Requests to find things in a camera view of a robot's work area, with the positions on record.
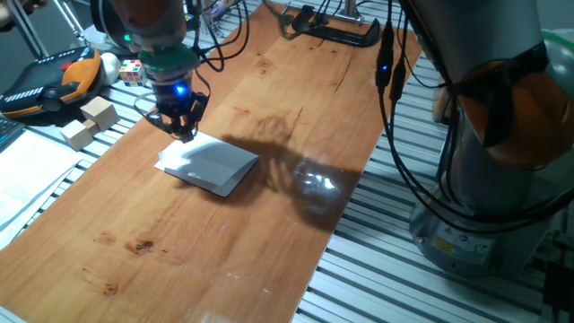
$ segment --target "metal rod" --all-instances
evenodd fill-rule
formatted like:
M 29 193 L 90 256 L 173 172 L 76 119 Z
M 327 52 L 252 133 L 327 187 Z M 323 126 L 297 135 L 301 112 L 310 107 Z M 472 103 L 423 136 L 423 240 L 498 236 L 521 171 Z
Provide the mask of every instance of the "metal rod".
M 32 55 L 38 60 L 49 57 L 48 51 L 39 39 L 20 1 L 6 0 L 6 4 L 14 24 L 16 24 Z
M 74 24 L 70 20 L 70 17 L 68 17 L 68 15 L 65 13 L 64 8 L 62 8 L 62 5 L 60 4 L 60 1 L 53 0 L 53 2 L 56 5 L 57 10 L 62 14 L 62 17 L 64 17 L 64 20 L 68 23 L 68 26 L 70 26 L 70 29 L 72 30 L 74 35 L 77 37 L 79 35 L 79 31 L 75 28 Z
M 342 15 L 349 18 L 357 18 L 358 14 L 355 4 L 355 0 L 344 0 L 344 9 Z
M 77 4 L 83 4 L 85 6 L 91 6 L 89 2 L 84 1 L 84 0 L 74 0 L 74 2 Z
M 80 22 L 78 22 L 78 19 L 76 18 L 74 11 L 70 8 L 67 1 L 64 1 L 62 3 L 62 5 L 64 6 L 65 10 L 68 12 L 68 16 L 70 17 L 70 20 L 72 20 L 72 22 L 74 23 L 75 28 L 77 30 L 79 30 L 81 32 L 81 34 L 83 34 L 82 25 L 80 24 Z

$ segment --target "wooden board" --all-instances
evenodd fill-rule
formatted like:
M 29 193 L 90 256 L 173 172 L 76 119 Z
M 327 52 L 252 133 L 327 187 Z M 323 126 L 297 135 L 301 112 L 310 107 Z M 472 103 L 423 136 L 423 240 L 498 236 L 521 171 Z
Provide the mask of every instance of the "wooden board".
M 251 23 L 224 73 L 201 69 L 200 129 L 260 155 L 231 195 L 156 170 L 171 139 L 141 121 L 0 252 L 0 305 L 29 322 L 289 321 L 382 129 L 378 47 L 281 39 L 262 7 Z

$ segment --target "workbench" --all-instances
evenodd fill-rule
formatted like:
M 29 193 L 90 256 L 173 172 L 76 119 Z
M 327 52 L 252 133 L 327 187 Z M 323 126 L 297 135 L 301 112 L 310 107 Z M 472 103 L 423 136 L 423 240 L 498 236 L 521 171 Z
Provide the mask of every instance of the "workbench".
M 275 22 L 257 25 L 265 14 L 253 14 L 241 57 L 223 74 L 204 72 L 213 99 L 200 130 L 261 156 L 237 191 L 216 198 L 154 169 L 171 139 L 144 121 L 132 127 L 130 107 L 149 89 L 116 83 L 102 96 L 120 123 L 0 252 L 0 305 L 29 322 L 544 319 L 543 272 L 467 281 L 411 243 L 414 199 L 379 136 L 377 49 L 287 42 Z M 409 44 L 415 62 L 420 49 Z M 424 57 L 414 72 L 438 79 Z M 409 80 L 396 115 L 399 152 L 429 187 L 446 134 L 430 122 L 431 97 Z M 30 130 L 57 140 L 53 129 Z

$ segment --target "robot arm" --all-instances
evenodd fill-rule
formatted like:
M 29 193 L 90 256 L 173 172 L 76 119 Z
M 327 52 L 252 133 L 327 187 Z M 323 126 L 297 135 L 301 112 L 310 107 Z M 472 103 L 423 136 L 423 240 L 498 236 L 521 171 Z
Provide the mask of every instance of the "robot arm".
M 145 118 L 183 142 L 193 139 L 208 97 L 193 91 L 193 71 L 201 65 L 199 47 L 182 44 L 187 23 L 182 0 L 112 0 L 126 27 L 130 47 L 139 51 L 156 96 L 156 108 Z M 187 5 L 195 13 L 196 37 L 200 6 Z

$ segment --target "black cable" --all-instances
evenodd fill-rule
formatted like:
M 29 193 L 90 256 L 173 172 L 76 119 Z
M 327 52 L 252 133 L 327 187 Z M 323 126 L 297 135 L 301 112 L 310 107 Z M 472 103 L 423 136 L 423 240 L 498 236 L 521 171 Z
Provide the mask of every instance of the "black cable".
M 387 134 L 391 134 L 392 131 L 389 128 L 389 123 L 387 122 L 387 113 L 385 112 L 385 99 L 384 99 L 384 95 L 380 94 L 378 96 L 378 102 L 380 104 L 381 107 L 381 113 L 383 114 L 383 124 L 384 124 L 384 128 L 385 131 L 387 132 Z M 391 107 L 391 111 L 394 111 L 396 109 L 396 101 L 393 101 L 393 107 Z M 396 152 L 396 148 L 395 148 L 395 143 L 394 143 L 394 138 L 392 136 L 387 136 L 389 145 L 391 147 L 391 155 L 393 156 L 393 160 L 395 161 L 395 165 L 396 168 L 399 172 L 399 175 L 401 176 L 401 178 L 403 178 L 404 183 L 406 184 L 406 186 L 409 188 L 409 190 L 411 190 L 411 192 L 413 193 L 414 197 L 423 205 L 425 205 L 425 207 L 433 214 L 435 215 L 437 218 L 439 218 L 443 223 L 445 223 L 446 225 L 456 229 L 456 230 L 460 230 L 460 231 L 464 231 L 464 232 L 468 232 L 468 233 L 473 233 L 473 234 L 499 234 L 499 233 L 504 233 L 504 232 L 509 232 L 509 231 L 514 231 L 514 230 L 518 230 L 521 228 L 524 228 L 530 224 L 533 223 L 537 223 L 539 221 L 541 221 L 544 217 L 547 216 L 552 216 L 552 214 L 543 214 L 542 216 L 538 216 L 538 217 L 534 217 L 532 218 L 530 221 L 527 221 L 528 219 L 521 219 L 525 222 L 512 226 L 512 227 L 507 227 L 507 228 L 503 228 L 503 229 L 498 229 L 498 230 L 490 230 L 490 231 L 480 231 L 480 230 L 472 230 L 472 229 L 468 229 L 462 226 L 459 226 L 451 221 L 449 221 L 448 219 L 446 219 L 444 216 L 440 215 L 434 208 L 432 208 L 427 201 L 424 200 L 424 198 L 422 198 L 422 196 L 416 191 L 416 189 L 413 187 L 413 185 L 411 184 L 411 182 L 409 181 L 409 179 L 406 177 L 405 173 L 408 174 L 409 171 L 407 168 L 404 168 L 400 156 L 398 156 L 398 153 Z
M 403 20 L 403 10 L 401 9 L 401 13 L 398 16 L 398 24 L 397 26 L 399 26 L 398 29 L 400 29 L 401 26 L 401 21 Z M 402 48 L 403 44 L 401 43 L 401 40 L 397 37 L 396 41 L 398 41 L 398 45 Z M 409 61 L 409 57 L 405 57 L 404 60 L 406 61 L 406 65 L 409 67 L 409 71 L 411 72 L 411 75 L 414 77 L 414 79 L 416 80 L 416 82 L 418 82 L 420 85 L 422 85 L 423 87 L 427 88 L 427 89 L 440 89 L 443 88 L 445 86 L 448 86 L 447 83 L 442 83 L 439 85 L 428 85 L 426 83 L 424 83 L 423 81 L 421 81 L 421 79 L 419 79 L 419 76 L 417 76 L 414 72 L 413 72 L 413 67 L 411 66 L 411 62 Z
M 325 9 L 323 9 L 323 14 L 326 14 L 326 9 L 329 7 L 330 4 L 331 4 L 331 0 L 327 0 L 326 5 L 325 5 Z
M 204 18 L 204 22 L 207 22 L 207 19 L 205 18 L 205 14 L 203 12 L 201 13 L 201 16 Z M 204 59 L 204 61 L 202 63 L 207 63 L 217 73 L 223 72 L 223 69 L 225 68 L 225 59 L 223 57 L 222 47 L 219 45 L 217 38 L 215 38 L 215 34 L 213 33 L 212 26 L 207 24 L 207 30 L 209 31 L 209 34 L 212 36 L 213 44 L 215 44 L 215 48 L 217 49 L 217 54 L 219 55 L 219 58 L 216 58 L 216 59 L 218 59 L 221 63 L 220 63 L 220 67 L 217 68 L 217 67 L 215 67 L 215 65 L 212 64 L 210 59 L 207 59 L 207 57 L 205 57 L 205 53 L 201 53 L 200 57 Z
M 213 1 L 211 4 L 209 4 L 204 10 L 203 12 L 205 13 L 206 11 L 208 11 L 209 9 L 212 9 L 216 4 L 219 3 L 219 0 L 215 0 Z
M 457 198 L 457 195 L 455 194 L 455 191 L 452 189 L 452 180 L 450 177 L 450 172 L 452 171 L 452 161 L 455 157 L 455 150 L 457 149 L 457 136 L 458 136 L 458 122 L 459 122 L 459 117 L 458 117 L 458 110 L 457 108 L 454 108 L 451 111 L 451 116 L 450 116 L 450 123 L 451 126 L 449 126 L 448 128 L 452 127 L 452 137 L 451 137 L 451 142 L 449 145 L 449 149 L 448 149 L 448 161 L 447 161 L 447 173 L 445 174 L 445 181 L 447 182 L 447 189 L 448 189 L 448 193 L 450 194 L 450 197 L 455 201 L 455 203 L 457 203 L 458 205 L 462 205 L 460 203 L 460 201 Z
M 358 4 L 356 4 L 356 5 L 355 5 L 355 8 L 358 7 L 358 6 L 360 6 L 360 5 L 364 5 L 364 4 L 375 4 L 375 3 L 376 3 L 376 1 L 365 0 L 365 1 L 361 1 L 361 2 L 359 2 Z
M 323 2 L 321 3 L 321 5 L 319 6 L 319 9 L 317 10 L 317 13 L 320 13 L 321 10 L 323 10 L 323 5 L 325 5 L 326 0 L 323 0 Z
M 248 41 L 249 41 L 249 10 L 248 10 L 248 6 L 246 5 L 245 1 L 242 1 L 243 3 L 243 9 L 245 11 L 245 22 L 247 25 L 247 35 L 245 36 L 245 41 L 243 42 L 243 45 L 241 46 L 241 48 L 233 55 L 230 55 L 228 57 L 223 57 L 223 60 L 228 60 L 228 59 L 232 59 L 236 56 L 238 56 L 239 54 L 241 54 L 243 52 L 243 50 L 245 50 L 245 47 L 248 45 Z M 208 64 L 211 64 L 210 61 L 215 60 L 216 58 L 205 58 L 204 61 L 207 62 Z
M 447 104 L 445 105 L 444 109 L 448 108 L 448 104 L 450 104 L 450 98 L 448 98 L 447 100 Z M 447 151 L 450 149 L 450 142 L 451 142 L 451 137 L 453 135 L 453 127 L 451 125 L 448 125 L 448 131 L 447 131 L 447 137 L 445 138 L 445 146 L 442 149 L 442 152 L 440 153 L 440 158 L 439 158 L 439 168 L 437 169 L 437 181 L 439 182 L 439 190 L 440 193 L 445 197 L 445 199 L 447 200 L 447 202 L 452 202 L 450 200 L 450 198 L 448 198 L 448 195 L 446 194 L 446 190 L 444 189 L 444 185 L 442 184 L 442 172 L 444 171 L 444 166 L 445 166 L 445 159 L 447 158 Z
M 237 11 L 238 11 L 238 13 L 239 13 L 239 27 L 238 27 L 238 30 L 237 30 L 237 34 L 235 35 L 235 37 L 234 37 L 232 40 L 220 44 L 221 47 L 225 47 L 225 46 L 227 46 L 227 45 L 233 44 L 234 42 L 237 41 L 237 39 L 239 39 L 239 36 L 241 35 L 241 30 L 242 30 L 242 27 L 243 27 L 243 17 L 241 16 L 241 8 L 239 8 L 239 3 L 242 2 L 242 1 L 238 1 L 238 2 L 235 4 L 235 7 L 236 7 L 236 9 L 237 9 Z M 210 50 L 212 50 L 212 49 L 214 49 L 214 48 L 215 48 L 215 45 L 210 46 L 210 47 L 208 47 L 208 48 L 203 48 L 202 51 L 203 51 L 204 53 L 207 53 L 208 51 L 210 51 Z
M 343 5 L 343 0 L 339 0 L 339 5 L 337 6 L 335 11 L 333 12 L 333 15 L 337 14 L 339 12 L 339 10 L 341 10 L 342 5 Z

